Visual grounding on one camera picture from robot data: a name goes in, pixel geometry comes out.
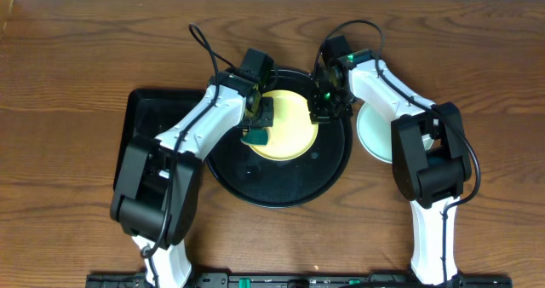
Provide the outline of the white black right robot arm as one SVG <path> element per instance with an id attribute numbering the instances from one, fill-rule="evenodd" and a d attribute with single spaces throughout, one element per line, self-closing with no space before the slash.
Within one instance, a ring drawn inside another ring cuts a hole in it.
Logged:
<path id="1" fill-rule="evenodd" d="M 312 75 L 318 85 L 309 106 L 313 122 L 329 122 L 363 101 L 360 142 L 374 156 L 390 152 L 382 160 L 410 202 L 412 273 L 422 285 L 449 285 L 458 275 L 453 242 L 456 210 L 467 201 L 463 185 L 480 177 L 460 111 L 418 95 L 369 49 L 323 49 Z"/>

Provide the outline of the yellow plate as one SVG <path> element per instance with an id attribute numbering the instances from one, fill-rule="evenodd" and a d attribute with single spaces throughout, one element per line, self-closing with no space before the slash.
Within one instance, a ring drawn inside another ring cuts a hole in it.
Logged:
<path id="1" fill-rule="evenodd" d="M 298 158 L 315 142 L 318 125 L 310 120 L 307 99 L 289 90 L 272 90 L 264 96 L 273 98 L 273 126 L 266 146 L 249 146 L 255 153 L 273 161 Z"/>

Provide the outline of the green yellow sponge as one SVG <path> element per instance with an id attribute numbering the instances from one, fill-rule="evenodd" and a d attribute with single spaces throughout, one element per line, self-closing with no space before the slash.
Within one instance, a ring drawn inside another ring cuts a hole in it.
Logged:
<path id="1" fill-rule="evenodd" d="M 267 128 L 248 128 L 242 130 L 240 141 L 247 146 L 266 146 L 269 141 Z"/>

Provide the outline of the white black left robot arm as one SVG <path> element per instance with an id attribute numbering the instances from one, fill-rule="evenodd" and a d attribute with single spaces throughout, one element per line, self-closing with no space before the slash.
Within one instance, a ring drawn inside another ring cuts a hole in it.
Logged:
<path id="1" fill-rule="evenodd" d="M 136 135 L 119 159 L 110 217 L 137 244 L 152 287 L 182 287 L 192 272 L 184 238 L 197 211 L 201 166 L 231 129 L 272 125 L 261 92 L 269 73 L 227 69 L 211 77 L 203 98 L 179 122 L 154 136 Z"/>

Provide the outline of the round black tray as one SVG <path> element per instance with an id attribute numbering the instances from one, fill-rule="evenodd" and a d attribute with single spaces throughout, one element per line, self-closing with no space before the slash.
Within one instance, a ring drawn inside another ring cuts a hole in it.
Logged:
<path id="1" fill-rule="evenodd" d="M 272 90 L 296 92 L 307 100 L 314 83 L 296 69 L 279 71 Z M 244 145 L 241 129 L 227 132 L 209 154 L 209 168 L 218 182 L 236 197 L 262 207 L 285 208 L 304 204 L 325 193 L 345 170 L 353 145 L 349 118 L 318 124 L 313 145 L 301 156 L 273 161 Z"/>

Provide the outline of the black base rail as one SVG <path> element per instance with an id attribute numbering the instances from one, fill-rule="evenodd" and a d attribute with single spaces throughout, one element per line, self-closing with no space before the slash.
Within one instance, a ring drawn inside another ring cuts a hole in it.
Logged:
<path id="1" fill-rule="evenodd" d="M 140 274 L 90 274 L 86 288 L 151 287 L 152 283 Z M 356 276 L 303 276 L 303 275 L 229 275 L 200 273 L 190 277 L 186 288 L 336 288 L 336 287 L 422 287 L 416 277 L 392 272 Z M 457 275 L 448 284 L 455 288 L 512 288 L 513 281 L 502 276 Z"/>

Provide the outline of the rectangular black tray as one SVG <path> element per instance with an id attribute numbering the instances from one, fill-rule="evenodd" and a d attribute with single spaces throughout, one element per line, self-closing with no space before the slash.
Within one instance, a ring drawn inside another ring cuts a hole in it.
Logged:
<path id="1" fill-rule="evenodd" d="M 116 188 L 126 147 L 136 136 L 153 139 L 175 126 L 203 98 L 201 89 L 140 88 L 130 92 L 113 188 Z"/>

